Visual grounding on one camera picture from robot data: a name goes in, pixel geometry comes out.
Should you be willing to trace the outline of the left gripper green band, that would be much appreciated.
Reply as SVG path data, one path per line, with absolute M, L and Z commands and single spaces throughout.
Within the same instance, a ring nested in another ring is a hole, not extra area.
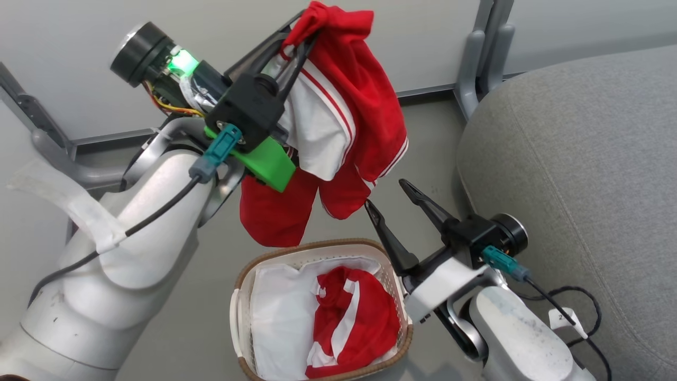
M 280 125 L 285 101 L 295 84 L 318 32 L 292 51 L 277 75 L 264 72 L 278 54 L 298 12 L 225 72 L 197 60 L 152 22 L 130 32 L 111 63 L 111 71 L 132 87 L 143 86 L 168 123 L 126 174 L 128 184 L 145 162 L 172 147 L 175 134 L 191 141 L 200 157 L 190 176 L 203 183 L 220 166 L 251 175 L 283 192 L 295 164 L 283 149 L 288 129 Z

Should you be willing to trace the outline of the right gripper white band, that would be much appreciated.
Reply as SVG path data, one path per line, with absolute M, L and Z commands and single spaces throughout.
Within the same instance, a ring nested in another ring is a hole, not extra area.
M 469 215 L 458 220 L 413 183 L 399 179 L 411 202 L 420 207 L 442 237 L 443 248 L 419 262 L 387 227 L 378 208 L 366 200 L 364 208 L 397 275 L 404 276 L 406 313 L 423 321 L 430 313 L 452 316 L 460 297 L 478 287 L 508 289 L 507 278 L 523 280 L 528 270 L 515 256 L 528 246 L 525 227 L 509 214 L 490 219 Z

